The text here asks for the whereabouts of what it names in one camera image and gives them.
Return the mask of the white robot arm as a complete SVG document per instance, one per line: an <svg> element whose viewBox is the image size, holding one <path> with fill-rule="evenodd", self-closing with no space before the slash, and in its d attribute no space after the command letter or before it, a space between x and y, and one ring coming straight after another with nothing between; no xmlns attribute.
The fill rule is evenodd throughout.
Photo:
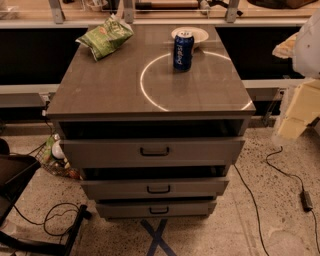
<svg viewBox="0 0 320 256"><path fill-rule="evenodd" d="M291 58L293 70L308 78L289 86L282 99L272 142L284 146L295 141L320 116L320 9L297 33L278 44L272 54Z"/></svg>

